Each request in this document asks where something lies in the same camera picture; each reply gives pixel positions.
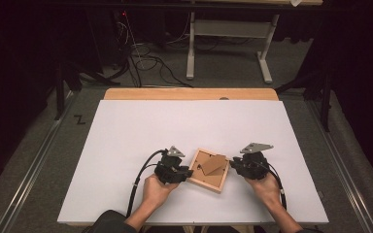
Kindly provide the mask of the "dark device with red light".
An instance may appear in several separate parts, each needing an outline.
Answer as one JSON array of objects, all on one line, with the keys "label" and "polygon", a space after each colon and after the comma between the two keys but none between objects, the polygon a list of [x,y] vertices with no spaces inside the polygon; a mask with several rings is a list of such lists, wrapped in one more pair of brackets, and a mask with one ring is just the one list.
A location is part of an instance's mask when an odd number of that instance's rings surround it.
[{"label": "dark device with red light", "polygon": [[114,12],[115,38],[118,46],[119,63],[123,63],[131,52],[131,34],[126,12]]}]

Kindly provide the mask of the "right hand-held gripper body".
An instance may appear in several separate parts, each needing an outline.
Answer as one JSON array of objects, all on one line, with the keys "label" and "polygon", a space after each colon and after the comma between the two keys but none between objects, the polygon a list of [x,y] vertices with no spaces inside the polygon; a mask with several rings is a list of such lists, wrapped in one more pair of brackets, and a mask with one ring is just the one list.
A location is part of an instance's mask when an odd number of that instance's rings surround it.
[{"label": "right hand-held gripper body", "polygon": [[247,171],[247,177],[251,180],[261,180],[270,171],[264,150],[273,149],[272,145],[249,143],[240,152],[243,154],[243,168]]}]

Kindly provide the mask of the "wooden picture frame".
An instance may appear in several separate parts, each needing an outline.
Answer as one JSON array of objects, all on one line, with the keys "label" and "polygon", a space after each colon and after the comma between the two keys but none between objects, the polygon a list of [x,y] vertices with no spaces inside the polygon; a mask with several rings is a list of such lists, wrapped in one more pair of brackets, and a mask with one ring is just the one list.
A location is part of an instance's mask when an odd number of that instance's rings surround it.
[{"label": "wooden picture frame", "polygon": [[221,193],[229,170],[229,159],[223,154],[198,149],[189,169],[193,173],[188,182]]}]

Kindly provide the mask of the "white metal desk frame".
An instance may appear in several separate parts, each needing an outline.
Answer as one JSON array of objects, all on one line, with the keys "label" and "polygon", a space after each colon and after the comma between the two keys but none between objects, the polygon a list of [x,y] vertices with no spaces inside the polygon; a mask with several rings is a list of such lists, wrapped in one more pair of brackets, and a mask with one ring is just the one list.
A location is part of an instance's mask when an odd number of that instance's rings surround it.
[{"label": "white metal desk frame", "polygon": [[234,37],[247,39],[263,39],[263,50],[256,52],[257,61],[263,80],[272,83],[273,79],[266,61],[267,53],[275,34],[280,16],[273,15],[267,22],[250,22],[237,20],[196,19],[195,13],[189,14],[189,43],[186,62],[186,78],[194,79],[195,37]]}]

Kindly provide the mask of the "white table sheet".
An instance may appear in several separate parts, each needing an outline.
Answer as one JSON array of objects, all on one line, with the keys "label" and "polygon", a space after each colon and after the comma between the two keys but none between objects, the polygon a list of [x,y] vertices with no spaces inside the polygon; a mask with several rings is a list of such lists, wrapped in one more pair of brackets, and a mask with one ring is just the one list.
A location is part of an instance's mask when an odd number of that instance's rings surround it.
[{"label": "white table sheet", "polygon": [[326,223],[284,104],[256,100],[101,101],[57,220],[91,224],[107,210],[138,205],[132,185],[153,172],[142,166],[158,161],[158,150],[176,147],[188,164],[199,149],[233,157],[250,143],[268,145],[263,154],[278,171],[292,217]]}]

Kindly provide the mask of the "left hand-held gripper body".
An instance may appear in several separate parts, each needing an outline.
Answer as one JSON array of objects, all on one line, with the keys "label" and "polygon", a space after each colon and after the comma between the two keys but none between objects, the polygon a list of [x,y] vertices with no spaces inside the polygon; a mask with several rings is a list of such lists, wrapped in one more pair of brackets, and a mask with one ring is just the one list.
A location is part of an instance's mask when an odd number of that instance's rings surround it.
[{"label": "left hand-held gripper body", "polygon": [[154,173],[162,183],[175,183],[174,178],[177,175],[182,175],[178,172],[178,169],[181,167],[184,156],[175,146],[163,153],[154,169]]}]

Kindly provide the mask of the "dark sleeve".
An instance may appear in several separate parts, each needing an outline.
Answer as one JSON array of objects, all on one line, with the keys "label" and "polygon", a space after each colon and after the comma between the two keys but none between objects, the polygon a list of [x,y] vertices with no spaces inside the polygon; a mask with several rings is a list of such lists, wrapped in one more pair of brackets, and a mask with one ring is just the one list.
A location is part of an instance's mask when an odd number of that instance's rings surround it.
[{"label": "dark sleeve", "polygon": [[108,210],[104,212],[86,233],[138,233],[138,231],[127,224],[124,215]]}]

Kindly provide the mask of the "black metal stand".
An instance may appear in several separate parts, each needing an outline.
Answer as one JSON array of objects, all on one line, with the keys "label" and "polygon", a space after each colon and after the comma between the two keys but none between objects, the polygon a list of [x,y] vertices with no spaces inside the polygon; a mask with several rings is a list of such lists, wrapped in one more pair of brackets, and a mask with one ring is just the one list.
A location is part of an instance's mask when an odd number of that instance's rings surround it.
[{"label": "black metal stand", "polygon": [[275,91],[281,94],[291,88],[303,88],[303,98],[305,100],[320,102],[320,123],[323,129],[328,132],[328,115],[331,108],[331,74],[322,70],[315,70],[277,87]]},{"label": "black metal stand", "polygon": [[59,61],[55,70],[55,90],[56,90],[56,119],[66,112],[66,97],[64,85],[67,85],[71,91],[81,91],[83,84],[80,81],[80,74],[90,76],[96,81],[111,86],[119,86],[119,83],[108,80],[96,72],[87,70],[83,66],[72,61]]}]

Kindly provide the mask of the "metal floor rail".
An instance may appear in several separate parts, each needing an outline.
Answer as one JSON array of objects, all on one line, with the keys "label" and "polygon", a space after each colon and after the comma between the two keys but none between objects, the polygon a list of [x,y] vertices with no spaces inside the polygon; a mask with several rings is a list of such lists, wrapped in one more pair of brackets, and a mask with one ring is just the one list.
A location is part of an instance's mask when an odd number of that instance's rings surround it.
[{"label": "metal floor rail", "polygon": [[313,118],[321,131],[323,139],[330,151],[330,157],[334,163],[336,173],[339,177],[347,198],[355,212],[355,215],[360,223],[364,233],[373,233],[373,217],[369,213],[364,198],[358,190],[356,183],[344,163],[339,150],[336,148],[335,142],[330,136],[329,132],[324,128],[321,122],[321,115],[318,104],[315,102],[307,101],[307,108],[313,115]]},{"label": "metal floor rail", "polygon": [[56,136],[66,112],[76,99],[77,92],[69,90],[65,101],[65,108],[61,113],[56,113],[56,116],[51,120],[51,126],[48,129],[45,138],[41,141],[38,150],[34,153],[33,160],[28,166],[28,170],[24,173],[22,180],[18,183],[17,190],[11,198],[11,202],[5,208],[5,211],[0,216],[0,233],[10,233],[17,216],[20,213],[34,183],[37,181],[39,174],[48,158],[48,151]]}]

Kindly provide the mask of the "person's left hand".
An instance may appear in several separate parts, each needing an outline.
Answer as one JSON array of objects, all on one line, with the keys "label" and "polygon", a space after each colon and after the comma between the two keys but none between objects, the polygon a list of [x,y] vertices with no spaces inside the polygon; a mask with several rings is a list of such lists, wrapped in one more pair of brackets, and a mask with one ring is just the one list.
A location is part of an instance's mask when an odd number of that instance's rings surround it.
[{"label": "person's left hand", "polygon": [[162,183],[157,175],[150,175],[144,182],[142,206],[153,211],[158,209],[178,186],[177,183]]}]

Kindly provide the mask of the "person's right hand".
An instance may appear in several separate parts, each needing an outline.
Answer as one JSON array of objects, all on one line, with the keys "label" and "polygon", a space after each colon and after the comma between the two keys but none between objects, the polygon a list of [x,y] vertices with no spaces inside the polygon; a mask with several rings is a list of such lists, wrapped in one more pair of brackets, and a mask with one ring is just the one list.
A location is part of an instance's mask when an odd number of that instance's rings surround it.
[{"label": "person's right hand", "polygon": [[255,196],[267,209],[281,206],[280,189],[276,179],[271,174],[267,174],[261,180],[245,178],[245,181],[251,186]]}]

